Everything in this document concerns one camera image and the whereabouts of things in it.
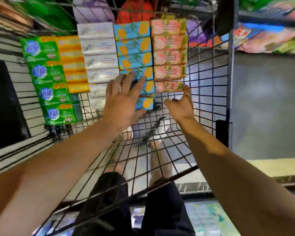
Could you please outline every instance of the wire shopping basket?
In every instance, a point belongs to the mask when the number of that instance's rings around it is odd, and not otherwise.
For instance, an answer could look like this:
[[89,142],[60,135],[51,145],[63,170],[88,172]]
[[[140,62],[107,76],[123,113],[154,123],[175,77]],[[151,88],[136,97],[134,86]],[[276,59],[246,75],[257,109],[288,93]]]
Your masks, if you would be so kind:
[[[194,116],[211,134],[216,136],[226,146],[231,147],[231,86],[233,69],[233,35],[229,35],[227,41],[221,42],[216,34],[216,13],[218,3],[216,0],[200,0],[197,6],[189,6],[187,3],[174,2],[173,0],[151,0],[153,11],[137,10],[118,6],[119,1],[110,0],[109,6],[88,6],[74,4],[72,1],[66,3],[56,3],[51,0],[49,5],[55,5],[63,9],[72,20],[71,11],[79,13],[80,18],[89,21],[90,17],[84,16],[85,9],[89,9],[87,14],[96,17],[99,8],[111,10],[117,16],[120,11],[129,13],[138,12],[143,16],[148,13],[155,19],[160,18],[186,18],[192,27],[189,28],[188,54],[187,54],[187,76],[183,82],[191,88]],[[26,62],[22,58],[22,51],[18,43],[20,38],[46,35],[76,35],[76,30],[51,30],[50,28],[39,28],[27,32],[20,23],[16,24],[19,30],[12,27],[3,28],[0,31],[0,60],[4,60],[11,75],[17,96],[19,98],[24,117],[27,121],[31,138],[26,144],[18,145],[15,148],[8,147],[6,151],[0,150],[0,173],[9,167],[15,166],[19,162],[47,149],[53,144],[62,141],[72,134],[76,134],[87,128],[93,122],[102,117],[102,109],[93,109],[90,105],[90,96],[87,93],[80,93],[83,120],[80,123],[46,126],[37,101],[34,88],[31,86],[30,78],[26,67]],[[174,119],[170,116],[168,109],[163,104],[164,100],[180,99],[182,93],[156,93],[154,108],[125,130],[113,143],[96,157],[85,175],[71,190],[57,209],[51,214],[46,222],[35,231],[35,235],[46,230],[47,235],[60,235],[92,221],[94,218],[118,207],[121,201],[115,201],[107,208],[101,209],[94,216],[75,222],[71,219],[72,214],[76,216],[77,209],[91,198],[103,194],[104,192],[90,195],[98,177],[105,169],[112,165],[111,159],[118,162],[125,162],[124,177],[129,187],[129,197],[124,200],[132,201],[148,192],[155,190],[171,181],[197,169],[197,165],[189,149],[188,143]],[[162,150],[170,158],[167,164],[173,165],[173,176],[164,178],[163,181],[153,186],[149,186],[151,172],[157,169],[150,167],[151,149],[148,141],[160,140]]]

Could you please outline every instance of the hand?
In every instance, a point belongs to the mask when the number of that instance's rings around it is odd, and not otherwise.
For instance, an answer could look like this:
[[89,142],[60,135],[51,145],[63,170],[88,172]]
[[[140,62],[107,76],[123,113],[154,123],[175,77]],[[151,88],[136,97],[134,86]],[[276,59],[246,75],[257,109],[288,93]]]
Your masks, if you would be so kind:
[[174,118],[177,123],[180,123],[184,119],[195,119],[193,113],[193,103],[191,100],[191,90],[190,88],[183,84],[182,91],[184,95],[180,100],[170,100],[166,99],[164,104],[168,107],[170,115]]
[[132,88],[129,94],[134,73],[119,75],[115,80],[112,80],[107,85],[106,89],[106,104],[103,112],[103,120],[110,126],[113,126],[119,133],[127,129],[131,124],[145,114],[145,110],[139,109],[136,111],[136,104],[140,92],[145,83],[145,77],[142,77],[138,83]]

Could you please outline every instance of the stack of soap boxes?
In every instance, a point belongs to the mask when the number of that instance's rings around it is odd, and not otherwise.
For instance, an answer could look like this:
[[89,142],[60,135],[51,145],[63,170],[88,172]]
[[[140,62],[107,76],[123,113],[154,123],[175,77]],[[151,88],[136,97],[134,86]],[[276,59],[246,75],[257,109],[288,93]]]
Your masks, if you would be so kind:
[[151,26],[156,92],[181,92],[182,82],[177,80],[186,76],[186,20],[152,20]]
[[88,75],[90,107],[102,109],[107,84],[119,75],[113,23],[78,24],[78,35]]
[[146,78],[136,109],[153,109],[155,93],[152,45],[149,21],[129,24],[115,24],[114,34],[117,45],[119,69],[121,74],[135,72],[134,86],[141,77]]
[[82,121],[79,96],[67,84],[86,80],[72,73],[85,70],[78,36],[33,37],[21,39],[21,45],[46,124]]

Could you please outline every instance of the yellow lemon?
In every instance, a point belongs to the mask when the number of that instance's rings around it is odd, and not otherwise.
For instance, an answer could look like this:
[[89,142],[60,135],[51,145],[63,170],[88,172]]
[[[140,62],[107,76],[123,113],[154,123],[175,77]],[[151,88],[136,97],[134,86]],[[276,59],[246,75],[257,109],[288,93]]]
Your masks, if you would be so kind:
[[141,36],[146,35],[149,28],[150,28],[150,23],[148,21],[142,21],[139,27],[139,34]]
[[123,55],[127,55],[128,54],[128,48],[126,46],[120,46],[119,47],[119,50],[120,52],[123,54]]
[[143,64],[148,64],[151,62],[151,58],[152,58],[152,54],[149,52],[149,53],[144,53],[143,54],[143,58],[142,58],[142,62]]
[[154,87],[154,81],[147,81],[147,84],[145,86],[145,91],[151,92],[153,91],[153,87]]
[[127,33],[126,33],[126,31],[124,29],[119,29],[117,31],[117,33],[118,33],[120,39],[125,39],[127,37]]
[[131,63],[129,62],[128,59],[123,59],[122,65],[123,65],[123,69],[129,69],[131,67]]
[[140,44],[141,51],[147,51],[147,50],[149,50],[150,43],[151,43],[151,39],[149,37],[143,38],[142,39],[142,42]]
[[147,67],[146,70],[144,71],[144,76],[147,78],[151,78],[152,74],[153,74],[153,68]]
[[143,102],[143,108],[149,109],[151,104],[153,104],[153,98],[146,98]]

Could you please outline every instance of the black shorts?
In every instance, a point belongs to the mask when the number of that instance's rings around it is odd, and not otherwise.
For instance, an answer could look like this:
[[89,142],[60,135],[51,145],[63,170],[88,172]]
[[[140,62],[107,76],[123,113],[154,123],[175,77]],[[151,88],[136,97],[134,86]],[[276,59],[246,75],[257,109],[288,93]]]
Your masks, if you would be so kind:
[[[126,180],[116,172],[102,174],[96,182],[90,195],[103,192],[113,186],[120,185]],[[95,215],[95,212],[112,206],[115,202],[128,197],[128,185],[125,183],[104,194],[90,198],[77,221]],[[129,201],[123,201],[118,208],[100,216],[91,223],[77,227],[72,236],[104,236],[104,235],[186,235],[194,236],[195,231],[187,214],[185,203],[174,182],[148,193],[145,214],[141,230],[135,233],[131,227]]]

